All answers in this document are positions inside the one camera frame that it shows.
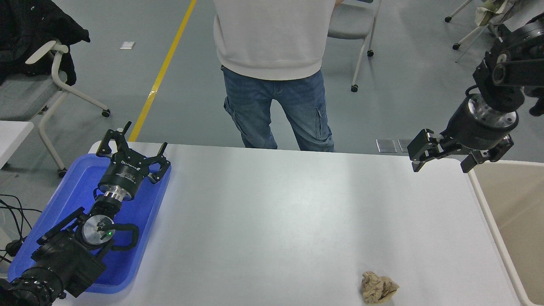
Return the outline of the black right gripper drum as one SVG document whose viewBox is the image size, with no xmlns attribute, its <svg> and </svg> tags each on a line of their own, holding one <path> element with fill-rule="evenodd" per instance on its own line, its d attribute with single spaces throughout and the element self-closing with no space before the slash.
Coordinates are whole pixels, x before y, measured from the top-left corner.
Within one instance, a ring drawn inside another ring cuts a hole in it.
<svg viewBox="0 0 544 306">
<path fill-rule="evenodd" d="M 487 150 L 518 126 L 517 112 L 501 113 L 479 102 L 463 102 L 450 118 L 442 135 L 464 147 Z"/>
</svg>

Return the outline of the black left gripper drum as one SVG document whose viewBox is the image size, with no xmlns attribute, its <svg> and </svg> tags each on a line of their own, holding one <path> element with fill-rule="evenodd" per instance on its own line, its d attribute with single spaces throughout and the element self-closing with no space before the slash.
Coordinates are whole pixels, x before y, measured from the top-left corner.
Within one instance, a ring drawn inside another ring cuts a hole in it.
<svg viewBox="0 0 544 306">
<path fill-rule="evenodd" d="M 145 176 L 149 174 L 144 166 L 146 156 L 140 153 L 114 153 L 111 161 L 98 183 L 98 188 L 106 194 L 113 191 L 124 194 L 123 200 L 133 200 Z"/>
</svg>

